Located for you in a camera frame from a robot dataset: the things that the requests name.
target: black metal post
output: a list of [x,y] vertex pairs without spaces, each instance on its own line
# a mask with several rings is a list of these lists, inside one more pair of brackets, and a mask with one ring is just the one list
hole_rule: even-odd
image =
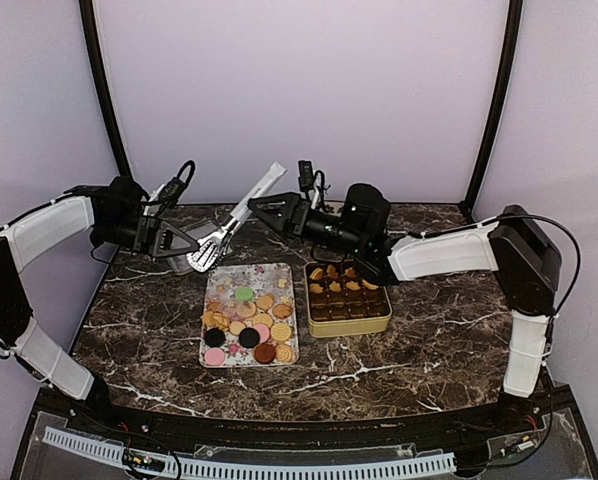
[[481,189],[483,179],[486,175],[488,162],[490,161],[490,155],[492,154],[492,148],[497,136],[504,102],[508,92],[508,83],[510,81],[510,73],[512,72],[515,49],[517,47],[522,8],[523,0],[510,0],[508,20],[506,21],[506,32],[504,34],[501,59],[499,61],[499,70],[497,72],[495,89],[492,94],[488,119],[486,120],[486,128],[483,132],[481,147],[479,148],[479,154],[477,155],[466,198],[459,204],[459,208],[466,216],[472,216],[472,211],[477,202],[479,190]]
[[90,68],[92,69],[92,78],[95,81],[97,96],[99,97],[99,107],[103,115],[103,121],[108,132],[108,139],[112,147],[112,153],[115,156],[119,174],[124,177],[131,177],[130,164],[123,147],[117,117],[112,106],[112,97],[108,88],[106,71],[104,68],[103,57],[101,55],[101,45],[97,34],[97,22],[92,0],[79,0],[81,8],[81,22],[83,23],[83,33],[86,38],[86,47],[88,57],[90,58]]

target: dark marble surface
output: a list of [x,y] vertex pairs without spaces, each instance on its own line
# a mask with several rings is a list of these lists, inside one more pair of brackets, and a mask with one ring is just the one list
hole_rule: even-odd
[[[184,227],[221,219],[230,206],[179,207]],[[452,205],[394,205],[389,230],[463,223]],[[389,288],[388,330],[315,339],[308,332],[302,267],[306,246],[286,245],[257,220],[225,265],[286,262],[293,268],[301,357],[275,368],[214,369],[198,360],[206,276],[176,276],[165,260],[119,253],[94,299],[74,356],[111,387],[114,403],[151,411],[267,421],[363,420],[496,401],[511,317],[486,273],[430,277]]]

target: robotic arm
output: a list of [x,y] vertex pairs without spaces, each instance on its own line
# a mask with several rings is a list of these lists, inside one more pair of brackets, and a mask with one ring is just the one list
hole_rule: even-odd
[[[181,176],[190,169],[188,178]],[[15,355],[40,381],[95,409],[108,404],[105,382],[73,360],[32,315],[19,274],[37,257],[67,238],[92,228],[91,243],[104,242],[155,258],[198,250],[194,238],[161,220],[188,187],[194,163],[162,185],[149,201],[133,180],[117,177],[110,186],[79,186],[47,205],[0,227],[0,357]],[[177,239],[178,248],[172,248]]]
[[[306,192],[314,185],[312,167],[300,164],[300,174],[300,188]],[[551,337],[561,268],[559,250],[532,215],[509,206],[483,223],[390,238],[390,203],[375,187],[352,185],[340,216],[315,208],[315,197],[323,195],[319,190],[312,198],[285,193],[250,200],[249,206],[286,238],[352,255],[364,277],[379,285],[470,270],[494,272],[513,318],[504,391],[524,398],[532,394]]]

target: pink cookie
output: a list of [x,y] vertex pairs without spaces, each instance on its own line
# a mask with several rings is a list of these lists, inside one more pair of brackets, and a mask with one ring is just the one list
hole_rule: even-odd
[[211,367],[220,367],[226,360],[226,354],[220,348],[211,348],[206,352],[204,358]]
[[258,323],[252,328],[259,332],[259,343],[263,343],[270,338],[270,329],[263,323]]

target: cookie box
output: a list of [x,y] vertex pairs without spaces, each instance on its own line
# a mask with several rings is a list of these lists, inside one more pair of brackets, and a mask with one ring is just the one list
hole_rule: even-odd
[[353,262],[304,267],[310,334],[316,338],[383,332],[392,317],[385,287],[366,282]]
[[285,263],[215,268],[201,320],[204,367],[281,366],[299,358],[292,271]]

